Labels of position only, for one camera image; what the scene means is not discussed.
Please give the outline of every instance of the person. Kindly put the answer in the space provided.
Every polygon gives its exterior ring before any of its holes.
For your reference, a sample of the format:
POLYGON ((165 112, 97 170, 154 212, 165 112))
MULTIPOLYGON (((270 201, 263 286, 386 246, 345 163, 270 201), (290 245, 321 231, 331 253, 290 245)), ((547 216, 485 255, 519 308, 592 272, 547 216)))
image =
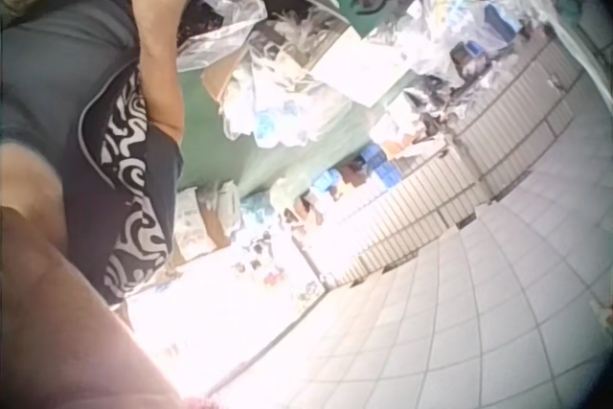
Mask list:
POLYGON ((188 0, 2 0, 0 405, 183 402, 109 306, 166 261, 188 0))

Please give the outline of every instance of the tile floor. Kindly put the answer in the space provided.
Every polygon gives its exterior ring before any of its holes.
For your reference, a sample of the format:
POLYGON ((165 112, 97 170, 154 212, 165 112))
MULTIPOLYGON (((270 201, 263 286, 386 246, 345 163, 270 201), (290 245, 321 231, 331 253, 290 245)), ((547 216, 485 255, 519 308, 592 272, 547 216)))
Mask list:
POLYGON ((241 408, 572 408, 611 352, 611 121, 587 103, 477 220, 332 291, 222 392, 241 408))

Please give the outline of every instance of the white swirl pattern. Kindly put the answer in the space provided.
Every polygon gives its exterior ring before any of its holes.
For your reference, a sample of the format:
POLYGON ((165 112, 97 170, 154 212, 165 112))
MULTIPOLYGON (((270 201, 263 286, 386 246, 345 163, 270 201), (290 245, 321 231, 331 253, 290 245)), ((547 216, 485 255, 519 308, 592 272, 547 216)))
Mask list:
POLYGON ((104 273, 104 285, 122 300, 168 260, 171 244, 146 195, 147 109, 138 72, 116 100, 102 141, 102 171, 132 195, 130 212, 104 273))

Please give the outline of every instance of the patterned fabric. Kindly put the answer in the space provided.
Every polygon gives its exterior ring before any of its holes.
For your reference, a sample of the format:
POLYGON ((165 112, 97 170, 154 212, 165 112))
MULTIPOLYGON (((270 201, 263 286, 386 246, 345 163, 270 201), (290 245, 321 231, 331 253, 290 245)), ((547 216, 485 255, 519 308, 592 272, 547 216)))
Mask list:
POLYGON ((129 216, 104 273, 104 285, 119 300, 150 280, 172 248, 146 192, 147 134, 147 108, 136 70, 112 107, 100 156, 101 174, 131 196, 129 216))

